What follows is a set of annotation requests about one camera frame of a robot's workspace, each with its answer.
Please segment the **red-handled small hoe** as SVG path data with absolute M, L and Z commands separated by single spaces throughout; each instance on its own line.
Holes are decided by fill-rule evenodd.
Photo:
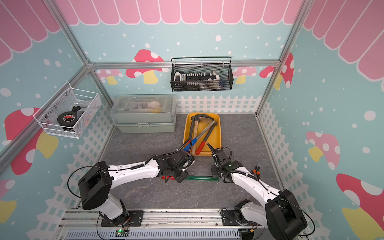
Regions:
M 190 125 L 190 131 L 189 131 L 189 138 L 192 139 L 192 145 L 196 143 L 196 139 L 193 137 L 194 131 L 197 130 L 198 124 L 201 121 L 202 118 L 206 118 L 207 115 L 205 114 L 198 114 L 191 117 L 191 125 Z

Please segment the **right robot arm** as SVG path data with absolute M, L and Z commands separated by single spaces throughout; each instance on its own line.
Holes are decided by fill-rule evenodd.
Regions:
M 242 201 L 235 209 L 239 221 L 254 222 L 269 229 L 276 240 L 293 240 L 296 237 L 308 237 L 315 233 L 316 226 L 311 220 L 313 230 L 305 234 L 310 216 L 299 207 L 294 194 L 289 190 L 280 191 L 264 183 L 238 161 L 232 161 L 223 148 L 215 149 L 208 144 L 212 152 L 216 173 L 225 183 L 233 183 L 247 191 L 260 204 L 248 200 Z

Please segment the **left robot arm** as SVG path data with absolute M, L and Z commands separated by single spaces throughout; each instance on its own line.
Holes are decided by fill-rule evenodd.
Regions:
M 105 161 L 89 166 L 89 171 L 78 181 L 82 208 L 99 212 L 103 220 L 115 226 L 127 226 L 131 215 L 122 200 L 111 194 L 111 190 L 142 179 L 174 179 L 181 183 L 188 177 L 187 168 L 195 161 L 191 155 L 192 139 L 187 139 L 176 151 L 153 155 L 148 160 L 128 165 L 107 165 Z

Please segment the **wooden-handled hatchet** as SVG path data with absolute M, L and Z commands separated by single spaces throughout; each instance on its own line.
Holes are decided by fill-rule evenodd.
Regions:
M 200 119 L 196 119 L 195 124 L 194 124 L 194 131 L 193 131 L 193 139 L 195 139 L 198 135 L 198 124 L 200 122 Z M 196 144 L 192 146 L 191 149 L 191 155 L 194 156 L 196 152 Z

